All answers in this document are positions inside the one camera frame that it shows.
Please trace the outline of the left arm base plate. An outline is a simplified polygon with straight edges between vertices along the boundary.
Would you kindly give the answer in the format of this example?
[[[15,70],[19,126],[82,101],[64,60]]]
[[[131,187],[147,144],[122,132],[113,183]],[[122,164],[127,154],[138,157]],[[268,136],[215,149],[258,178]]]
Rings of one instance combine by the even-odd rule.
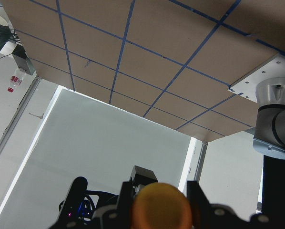
[[[264,80],[285,77],[285,57],[276,54],[260,64],[249,73],[235,81],[228,91],[238,94],[245,99],[257,102],[256,88]]]

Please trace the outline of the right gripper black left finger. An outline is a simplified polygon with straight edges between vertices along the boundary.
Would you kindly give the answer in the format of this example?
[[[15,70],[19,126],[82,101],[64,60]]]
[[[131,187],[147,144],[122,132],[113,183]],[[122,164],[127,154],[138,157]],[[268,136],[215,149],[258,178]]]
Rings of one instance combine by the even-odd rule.
[[[122,183],[120,193],[101,192],[92,215],[93,229],[130,229],[134,188],[131,181]]]

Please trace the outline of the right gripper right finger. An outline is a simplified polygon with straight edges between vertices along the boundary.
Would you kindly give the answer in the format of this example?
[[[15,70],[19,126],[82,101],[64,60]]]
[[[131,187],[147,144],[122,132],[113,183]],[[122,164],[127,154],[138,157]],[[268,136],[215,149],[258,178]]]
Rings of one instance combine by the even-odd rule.
[[[243,221],[223,204],[211,204],[197,181],[187,181],[186,196],[195,229],[241,229]]]

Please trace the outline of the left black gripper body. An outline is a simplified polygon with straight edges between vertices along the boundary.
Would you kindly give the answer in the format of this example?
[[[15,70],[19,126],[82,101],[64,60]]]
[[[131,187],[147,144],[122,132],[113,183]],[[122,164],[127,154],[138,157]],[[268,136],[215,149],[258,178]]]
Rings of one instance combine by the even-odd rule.
[[[153,171],[134,165],[130,175],[130,181],[132,182],[134,190],[139,191],[148,184],[157,183],[157,178]]]

